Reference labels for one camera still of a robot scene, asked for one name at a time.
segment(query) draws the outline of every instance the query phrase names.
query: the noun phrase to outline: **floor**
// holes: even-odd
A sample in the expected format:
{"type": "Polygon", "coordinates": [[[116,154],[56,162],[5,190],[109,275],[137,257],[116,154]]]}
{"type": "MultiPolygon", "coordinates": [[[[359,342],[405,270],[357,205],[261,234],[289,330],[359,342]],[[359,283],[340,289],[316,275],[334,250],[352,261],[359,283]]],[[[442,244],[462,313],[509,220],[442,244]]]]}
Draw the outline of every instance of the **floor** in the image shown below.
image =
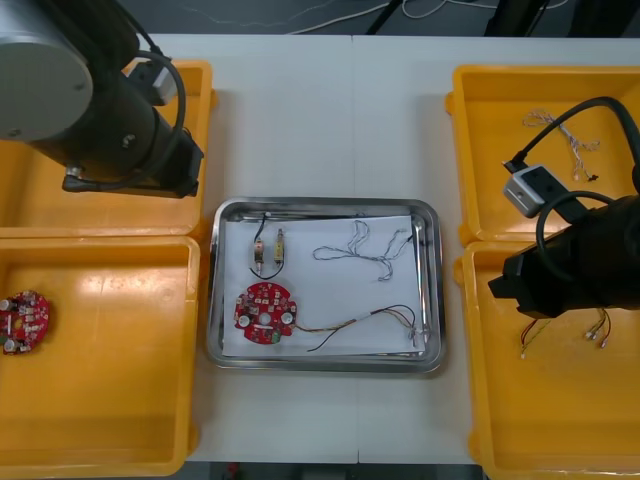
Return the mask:
{"type": "MultiPolygon", "coordinates": [[[[447,3],[422,19],[412,19],[398,9],[379,35],[481,36],[497,0],[459,0],[447,3]]],[[[151,33],[284,34],[350,16],[380,6],[385,0],[122,0],[151,33]]],[[[408,0],[410,15],[419,16],[441,0],[408,0]]],[[[551,5],[561,3],[552,0],[551,5]]],[[[548,9],[533,36],[563,37],[571,23],[575,0],[548,9]]],[[[380,10],[335,23],[315,34],[362,35],[380,10]]],[[[640,37],[640,12],[625,36],[640,37]]]]}

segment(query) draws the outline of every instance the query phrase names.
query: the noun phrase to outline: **stainless steel tray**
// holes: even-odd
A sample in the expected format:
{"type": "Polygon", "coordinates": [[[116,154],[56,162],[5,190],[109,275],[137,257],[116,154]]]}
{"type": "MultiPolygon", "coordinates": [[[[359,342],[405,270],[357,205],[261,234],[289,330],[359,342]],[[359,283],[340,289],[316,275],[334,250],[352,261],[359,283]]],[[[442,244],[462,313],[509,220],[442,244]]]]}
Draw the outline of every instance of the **stainless steel tray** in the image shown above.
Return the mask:
{"type": "Polygon", "coordinates": [[[235,198],[223,203],[215,215],[211,238],[209,323],[207,351],[221,367],[279,370],[426,373],[435,370],[445,353],[444,298],[440,224],[436,212],[418,200],[371,198],[235,198]],[[309,357],[230,357],[222,354],[224,342],[224,245],[228,222],[260,222],[265,212],[275,220],[366,218],[410,215],[413,249],[417,261],[424,335],[423,351],[416,353],[309,357]]]}

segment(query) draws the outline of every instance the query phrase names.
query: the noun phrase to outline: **white paper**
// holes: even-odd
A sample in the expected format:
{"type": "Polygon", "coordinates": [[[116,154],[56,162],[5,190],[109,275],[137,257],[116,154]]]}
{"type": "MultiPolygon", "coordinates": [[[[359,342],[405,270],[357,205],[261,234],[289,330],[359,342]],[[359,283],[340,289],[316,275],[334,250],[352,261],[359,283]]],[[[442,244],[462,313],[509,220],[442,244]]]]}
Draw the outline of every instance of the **white paper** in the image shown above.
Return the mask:
{"type": "MultiPolygon", "coordinates": [[[[358,252],[362,255],[382,255],[394,232],[397,245],[412,235],[411,218],[382,217],[363,219],[370,228],[369,239],[358,252]]],[[[393,316],[385,313],[359,320],[333,337],[319,350],[317,347],[331,332],[308,333],[294,330],[290,337],[282,336],[278,344],[259,345],[244,337],[243,330],[235,327],[236,298],[247,287],[261,280],[250,271],[253,267],[253,238],[257,222],[229,222],[226,225],[225,279],[224,279],[224,342],[223,354],[245,357],[281,357],[308,355],[361,355],[371,353],[415,352],[423,348],[409,338],[409,330],[393,316]]],[[[420,296],[413,242],[402,249],[393,260],[393,277],[378,281],[386,270],[377,262],[360,258],[342,258],[319,261],[313,250],[321,246],[346,249],[355,232],[352,219],[305,220],[289,222],[267,221],[261,239],[265,244],[263,276],[275,273],[273,248],[278,229],[285,234],[285,266],[272,282],[291,293],[298,305],[296,323],[307,328],[322,328],[362,317],[375,309],[404,304],[418,316],[420,324],[420,296]]],[[[409,320],[411,314],[400,309],[409,320]]]]}

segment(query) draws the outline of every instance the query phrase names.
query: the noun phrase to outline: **red circuit board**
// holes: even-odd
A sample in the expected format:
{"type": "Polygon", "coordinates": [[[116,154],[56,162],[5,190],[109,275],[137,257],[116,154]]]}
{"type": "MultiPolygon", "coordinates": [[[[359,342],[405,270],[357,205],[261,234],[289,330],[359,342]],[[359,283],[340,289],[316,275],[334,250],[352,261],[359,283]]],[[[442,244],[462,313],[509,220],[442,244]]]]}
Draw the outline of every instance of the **red circuit board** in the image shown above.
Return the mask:
{"type": "Polygon", "coordinates": [[[29,353],[47,334],[50,306],[39,293],[25,290],[0,301],[0,342],[5,355],[29,353]]]}
{"type": "Polygon", "coordinates": [[[251,285],[236,299],[236,328],[244,330],[245,338],[254,343],[278,343],[295,328],[298,308],[290,298],[289,291],[275,283],[251,285]]]}

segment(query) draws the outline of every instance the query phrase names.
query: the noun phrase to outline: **capacitor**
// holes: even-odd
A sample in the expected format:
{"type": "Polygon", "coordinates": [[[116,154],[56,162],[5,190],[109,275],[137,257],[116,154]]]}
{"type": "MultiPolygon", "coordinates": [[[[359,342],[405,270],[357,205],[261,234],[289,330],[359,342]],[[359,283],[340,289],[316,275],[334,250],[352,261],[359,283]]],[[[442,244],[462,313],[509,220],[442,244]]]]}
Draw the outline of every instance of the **capacitor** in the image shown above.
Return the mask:
{"type": "Polygon", "coordinates": [[[18,345],[16,344],[16,342],[14,342],[13,340],[11,340],[10,338],[7,339],[4,342],[4,351],[7,353],[13,353],[16,351],[16,348],[18,348],[18,345]]]}
{"type": "Polygon", "coordinates": [[[278,236],[276,237],[276,247],[273,250],[273,260],[276,265],[282,265],[284,262],[284,232],[281,228],[278,229],[278,236]]]}
{"type": "Polygon", "coordinates": [[[8,298],[4,298],[4,299],[0,300],[0,311],[9,312],[9,311],[13,310],[14,308],[16,308],[15,302],[12,302],[8,298]]]}
{"type": "Polygon", "coordinates": [[[256,264],[256,272],[261,275],[264,265],[264,243],[259,238],[253,244],[253,263],[256,264]]]}
{"type": "Polygon", "coordinates": [[[280,320],[282,320],[282,323],[284,323],[285,325],[291,325],[291,323],[293,323],[293,315],[291,315],[289,312],[284,312],[280,317],[280,320]]]}
{"type": "Polygon", "coordinates": [[[251,323],[251,319],[249,317],[247,317],[246,315],[242,315],[238,319],[238,325],[240,325],[242,328],[247,328],[250,323],[251,323]]]}

